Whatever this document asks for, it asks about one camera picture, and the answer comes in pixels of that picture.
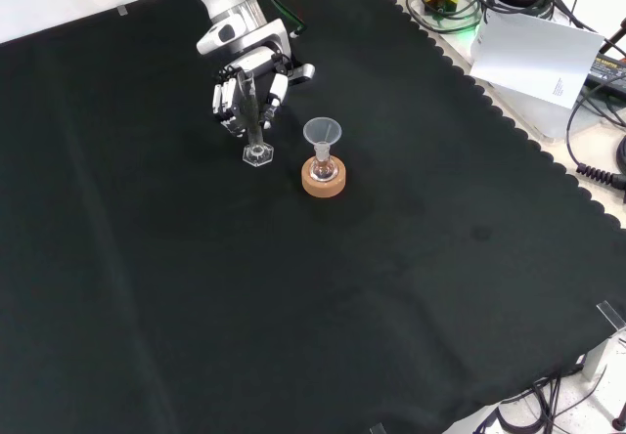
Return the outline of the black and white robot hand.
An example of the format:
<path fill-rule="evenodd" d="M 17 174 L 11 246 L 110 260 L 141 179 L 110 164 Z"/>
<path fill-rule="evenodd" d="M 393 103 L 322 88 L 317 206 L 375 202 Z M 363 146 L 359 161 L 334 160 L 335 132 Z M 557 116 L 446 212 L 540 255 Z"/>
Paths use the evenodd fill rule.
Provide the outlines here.
<path fill-rule="evenodd" d="M 291 58 L 280 50 L 260 46 L 238 57 L 218 72 L 213 91 L 212 112 L 233 136 L 241 138 L 246 132 L 246 123 L 241 115 L 244 92 L 239 87 L 238 76 L 241 74 L 255 78 L 267 73 L 273 74 L 274 80 L 266 101 L 258 110 L 258 124 L 263 129 L 271 127 L 277 111 L 285 100 L 289 76 L 292 73 Z"/>

